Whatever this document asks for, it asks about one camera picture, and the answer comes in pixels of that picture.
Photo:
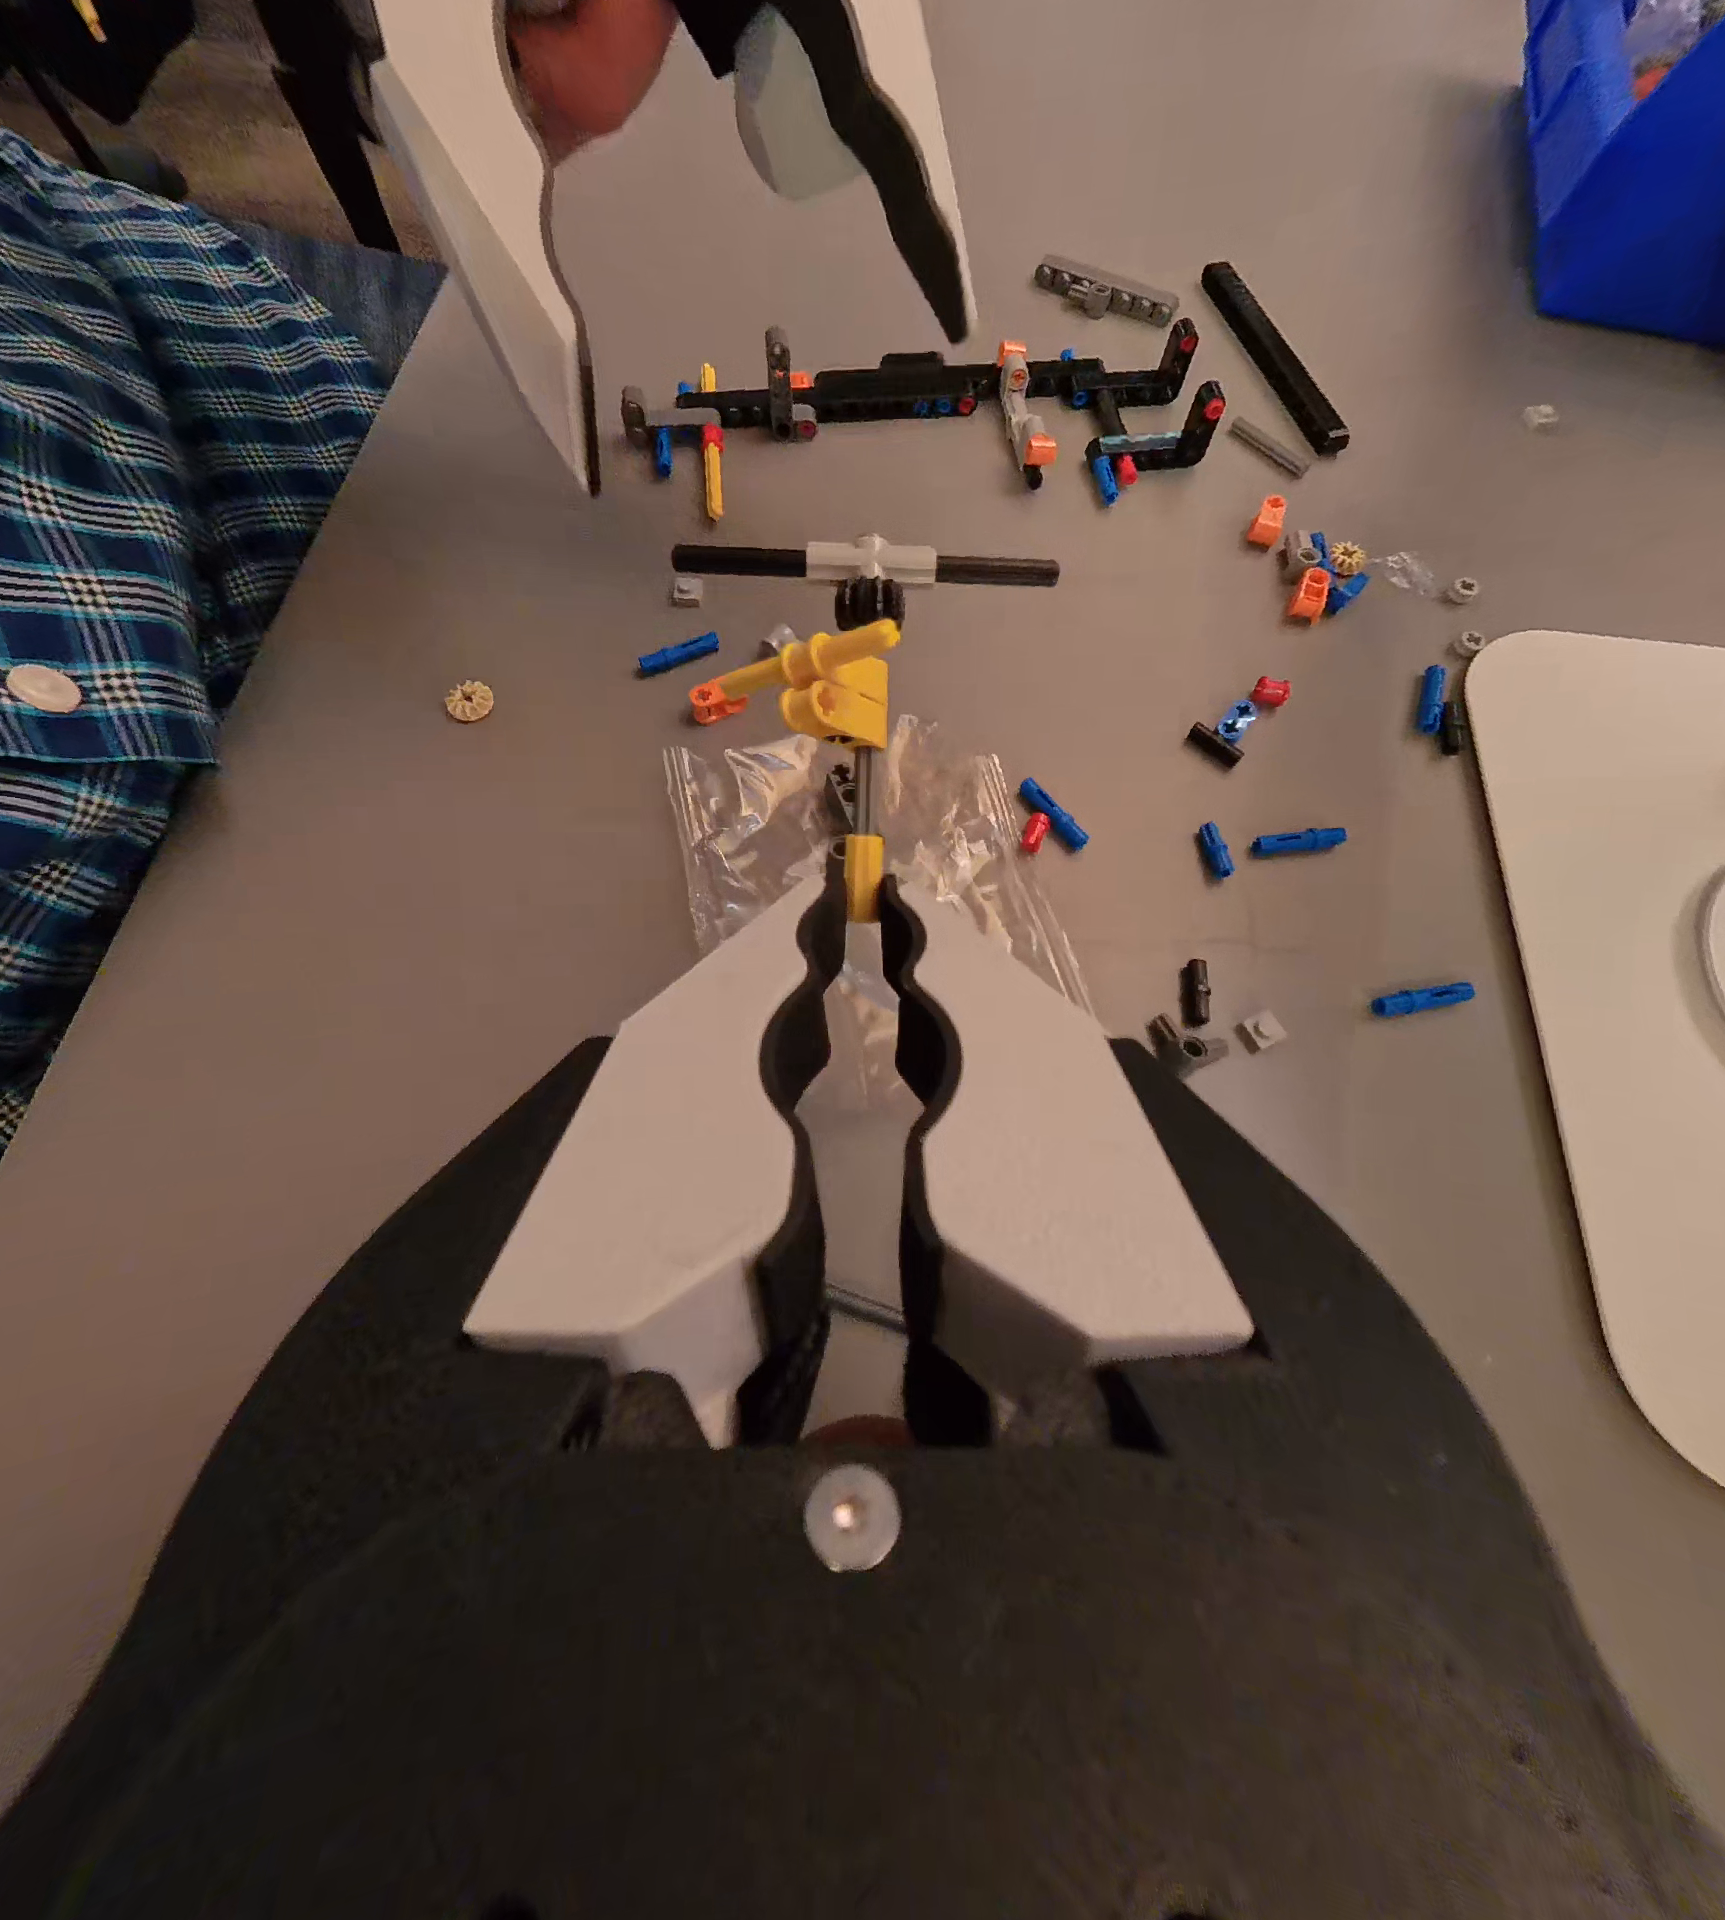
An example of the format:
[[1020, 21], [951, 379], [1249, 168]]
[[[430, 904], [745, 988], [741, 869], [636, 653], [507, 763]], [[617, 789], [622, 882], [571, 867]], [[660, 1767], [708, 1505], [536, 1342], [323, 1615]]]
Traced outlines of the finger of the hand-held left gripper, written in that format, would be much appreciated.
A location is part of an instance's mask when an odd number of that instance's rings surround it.
[[503, 2], [375, 2], [369, 105], [516, 395], [588, 496], [601, 430], [583, 307], [555, 248], [549, 155]]
[[944, 337], [977, 323], [970, 258], [921, 2], [803, 2], [799, 38], [834, 138]]

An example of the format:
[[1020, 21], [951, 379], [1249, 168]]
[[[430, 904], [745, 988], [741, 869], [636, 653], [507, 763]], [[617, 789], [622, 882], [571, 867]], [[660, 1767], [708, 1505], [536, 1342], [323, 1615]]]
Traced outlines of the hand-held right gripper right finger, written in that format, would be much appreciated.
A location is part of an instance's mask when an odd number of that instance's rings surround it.
[[997, 1402], [1054, 1398], [1139, 1362], [1256, 1335], [1098, 1022], [960, 909], [886, 878], [880, 961], [894, 1068], [918, 1101], [905, 1148], [902, 1399], [927, 1446], [985, 1446]]

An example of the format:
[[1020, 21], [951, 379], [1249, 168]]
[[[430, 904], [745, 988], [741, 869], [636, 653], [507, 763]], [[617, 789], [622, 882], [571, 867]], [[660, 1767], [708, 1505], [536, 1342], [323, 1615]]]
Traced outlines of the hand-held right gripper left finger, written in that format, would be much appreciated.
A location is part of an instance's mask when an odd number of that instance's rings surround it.
[[712, 1446], [803, 1431], [828, 1307], [796, 1105], [841, 966], [828, 871], [618, 1026], [467, 1312], [476, 1345], [676, 1379]]

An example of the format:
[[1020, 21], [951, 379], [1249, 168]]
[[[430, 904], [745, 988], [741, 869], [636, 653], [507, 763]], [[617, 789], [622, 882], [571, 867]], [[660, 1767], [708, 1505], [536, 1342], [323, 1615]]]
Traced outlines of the black lego chassis frame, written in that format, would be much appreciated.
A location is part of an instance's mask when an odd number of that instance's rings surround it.
[[711, 368], [685, 383], [668, 405], [649, 405], [639, 387], [625, 387], [621, 419], [632, 447], [644, 451], [660, 480], [675, 470], [676, 446], [702, 455], [705, 513], [717, 521], [722, 504], [722, 454], [731, 431], [777, 444], [806, 444], [821, 431], [870, 422], [968, 419], [987, 413], [1027, 492], [1039, 492], [1061, 455], [1061, 442], [1043, 416], [1056, 403], [1084, 419], [1093, 433], [1081, 454], [1098, 501], [1108, 507], [1146, 472], [1198, 466], [1226, 419], [1222, 387], [1206, 379], [1189, 395], [1182, 419], [1146, 433], [1128, 430], [1130, 412], [1165, 410], [1185, 395], [1200, 336], [1189, 320], [1167, 331], [1155, 368], [1119, 372], [1071, 347], [1033, 356], [1005, 340], [993, 358], [951, 362], [943, 354], [890, 352], [876, 366], [805, 372], [794, 366], [778, 326], [764, 336], [767, 375], [755, 387], [725, 387]]

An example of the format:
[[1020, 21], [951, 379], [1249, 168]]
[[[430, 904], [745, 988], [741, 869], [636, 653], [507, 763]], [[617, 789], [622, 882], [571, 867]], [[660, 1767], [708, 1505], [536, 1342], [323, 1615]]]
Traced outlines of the yellow lego steering assembly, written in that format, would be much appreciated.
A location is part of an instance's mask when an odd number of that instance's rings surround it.
[[912, 590], [1054, 588], [1063, 566], [1046, 555], [952, 553], [929, 544], [865, 533], [803, 544], [678, 542], [672, 566], [699, 578], [777, 578], [826, 583], [833, 629], [787, 642], [777, 651], [712, 680], [731, 695], [772, 694], [783, 726], [851, 751], [858, 787], [858, 832], [875, 828], [875, 760], [889, 744], [889, 656], [896, 650]]

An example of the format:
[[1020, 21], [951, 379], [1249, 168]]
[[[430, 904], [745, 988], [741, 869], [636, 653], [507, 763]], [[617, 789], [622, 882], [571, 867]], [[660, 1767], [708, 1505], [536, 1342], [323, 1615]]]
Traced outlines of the long black lego beam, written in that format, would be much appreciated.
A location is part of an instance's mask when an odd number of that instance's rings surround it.
[[1202, 266], [1200, 283], [1308, 447], [1323, 460], [1343, 454], [1353, 442], [1347, 419], [1244, 275], [1228, 260], [1211, 260]]

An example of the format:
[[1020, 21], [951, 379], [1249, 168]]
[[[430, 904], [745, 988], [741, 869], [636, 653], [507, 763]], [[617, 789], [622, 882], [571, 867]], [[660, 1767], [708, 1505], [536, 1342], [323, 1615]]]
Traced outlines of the person's left hand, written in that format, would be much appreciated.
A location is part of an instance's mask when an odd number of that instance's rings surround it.
[[681, 21], [670, 2], [508, 2], [504, 17], [514, 74], [555, 162], [634, 114]]

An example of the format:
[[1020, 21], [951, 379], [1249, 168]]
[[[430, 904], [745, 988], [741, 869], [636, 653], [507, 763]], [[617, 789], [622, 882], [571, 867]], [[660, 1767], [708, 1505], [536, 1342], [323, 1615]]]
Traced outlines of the black chair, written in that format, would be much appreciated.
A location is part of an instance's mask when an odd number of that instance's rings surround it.
[[167, 57], [200, 28], [225, 25], [237, 14], [257, 28], [272, 81], [351, 237], [398, 252], [363, 155], [363, 145], [378, 142], [366, 105], [366, 71], [379, 55], [369, 3], [0, 2], [0, 80], [24, 84], [81, 172], [182, 198], [186, 184], [165, 157], [96, 142], [67, 102], [125, 125]]

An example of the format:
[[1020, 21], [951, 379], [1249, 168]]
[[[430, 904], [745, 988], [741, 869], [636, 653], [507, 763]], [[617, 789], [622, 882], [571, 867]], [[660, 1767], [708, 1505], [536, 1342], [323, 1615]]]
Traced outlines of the clear plastic bag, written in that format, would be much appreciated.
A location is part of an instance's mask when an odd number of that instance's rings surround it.
[[[739, 748], [664, 749], [702, 952], [825, 874], [838, 838], [822, 817], [822, 785], [838, 758], [851, 756], [794, 732]], [[902, 714], [883, 760], [876, 816], [901, 882], [956, 908], [1044, 984], [1094, 1010], [1035, 858], [1018, 854], [1023, 812], [998, 756], [956, 748], [939, 723]]]

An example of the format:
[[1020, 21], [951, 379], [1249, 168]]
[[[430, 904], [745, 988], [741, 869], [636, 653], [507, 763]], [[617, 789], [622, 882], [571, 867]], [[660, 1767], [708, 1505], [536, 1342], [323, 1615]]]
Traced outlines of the white stand base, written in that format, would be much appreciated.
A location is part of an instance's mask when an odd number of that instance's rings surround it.
[[1604, 1345], [1725, 1488], [1725, 646], [1518, 631], [1464, 695]]

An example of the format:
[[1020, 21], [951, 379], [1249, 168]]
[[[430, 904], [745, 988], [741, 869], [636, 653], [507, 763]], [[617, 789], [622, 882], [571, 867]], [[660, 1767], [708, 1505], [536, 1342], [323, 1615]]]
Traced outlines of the blue plastic bin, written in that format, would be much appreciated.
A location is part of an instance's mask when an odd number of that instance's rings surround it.
[[1725, 17], [1641, 97], [1634, 10], [1525, 6], [1537, 307], [1725, 350]]

